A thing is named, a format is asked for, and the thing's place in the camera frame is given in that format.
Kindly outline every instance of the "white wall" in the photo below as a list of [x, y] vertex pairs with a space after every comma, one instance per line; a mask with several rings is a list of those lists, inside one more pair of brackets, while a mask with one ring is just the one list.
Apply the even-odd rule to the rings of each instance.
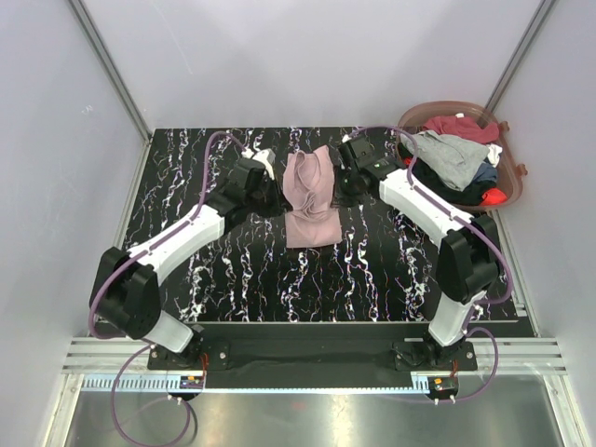
[[559, 2], [496, 114], [529, 170], [503, 211], [538, 321], [555, 335], [596, 440], [596, 3]]
[[397, 122], [484, 104], [538, 0], [86, 0], [150, 127]]
[[142, 142], [64, 0], [0, 13], [0, 444], [45, 430]]

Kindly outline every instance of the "pink cloth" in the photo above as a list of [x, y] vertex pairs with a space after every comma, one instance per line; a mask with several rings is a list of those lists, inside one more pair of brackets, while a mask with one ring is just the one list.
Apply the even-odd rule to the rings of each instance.
[[499, 127], [496, 123], [490, 123], [483, 129], [469, 116], [461, 118], [457, 116], [435, 116], [430, 118], [422, 129], [434, 130], [439, 135], [443, 133], [457, 135], [480, 144], [495, 142], [499, 138]]
[[293, 211], [286, 213], [289, 249], [307, 249], [335, 244], [342, 240], [339, 210], [331, 208], [335, 178], [329, 148], [321, 146], [314, 154], [298, 151], [288, 154], [283, 174], [283, 195]]

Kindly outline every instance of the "black marble table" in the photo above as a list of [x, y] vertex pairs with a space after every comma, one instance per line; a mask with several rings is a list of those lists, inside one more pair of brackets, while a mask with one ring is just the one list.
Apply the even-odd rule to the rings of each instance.
[[[207, 139], [218, 129], [158, 129], [125, 239], [132, 247], [185, 215], [199, 198]], [[276, 152], [281, 175], [288, 152], [335, 147], [352, 128], [231, 129], [252, 149]], [[395, 150], [390, 131], [368, 132], [371, 144]], [[214, 146], [211, 190], [240, 157], [230, 142]], [[344, 239], [324, 249], [286, 249], [284, 218], [251, 215], [204, 247], [164, 282], [164, 309], [194, 321], [402, 321], [432, 318], [440, 290], [437, 249], [405, 215], [374, 198], [341, 209]], [[504, 278], [491, 295], [504, 289]], [[515, 307], [489, 308], [490, 320], [516, 319]]]

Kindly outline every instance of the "brown plastic basket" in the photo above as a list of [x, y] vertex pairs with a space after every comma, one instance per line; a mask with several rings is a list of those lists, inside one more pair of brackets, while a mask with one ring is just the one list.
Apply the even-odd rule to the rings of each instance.
[[517, 165], [515, 163], [513, 155], [509, 150], [509, 145], [505, 139], [505, 133], [509, 131], [507, 121], [499, 123], [494, 115], [484, 109], [484, 107], [471, 102], [437, 101], [416, 105], [401, 117], [398, 126], [406, 131], [415, 131], [415, 128], [423, 126], [429, 118], [460, 113], [474, 118], [481, 128], [484, 128], [491, 122], [498, 124], [499, 139], [495, 143], [503, 148], [503, 152], [501, 153], [499, 164], [496, 166], [496, 171], [498, 173], [496, 187], [503, 191], [508, 199], [498, 205], [487, 207], [466, 207], [463, 205], [456, 205], [456, 207], [468, 212], [478, 212], [495, 210], [515, 202], [522, 194], [522, 177], [527, 175], [528, 171], [526, 170], [525, 165]]

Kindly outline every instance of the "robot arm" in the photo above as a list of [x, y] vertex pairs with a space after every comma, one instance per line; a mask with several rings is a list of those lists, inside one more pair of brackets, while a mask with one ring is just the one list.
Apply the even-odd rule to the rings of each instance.
[[412, 219], [439, 248], [436, 280], [441, 297], [425, 337], [425, 357], [435, 361], [448, 356], [466, 334], [472, 307], [500, 273], [494, 254], [458, 221], [474, 225], [498, 247], [496, 224], [487, 215], [474, 218], [459, 210], [414, 179], [416, 188], [425, 194], [415, 191], [405, 167], [395, 158], [374, 151], [363, 137], [345, 140], [339, 152], [346, 167], [340, 183], [346, 194], [370, 192], [377, 196]]
[[252, 211], [282, 212], [281, 194], [273, 180], [274, 157], [271, 150], [264, 150], [258, 156], [241, 158], [209, 194], [198, 214], [196, 205], [177, 223], [143, 244], [129, 251], [109, 249], [100, 261], [91, 304], [120, 265], [140, 257], [108, 288], [97, 314], [132, 339], [162, 345], [181, 363], [195, 362], [200, 353], [200, 336], [161, 310], [159, 286], [189, 256], [242, 224]]

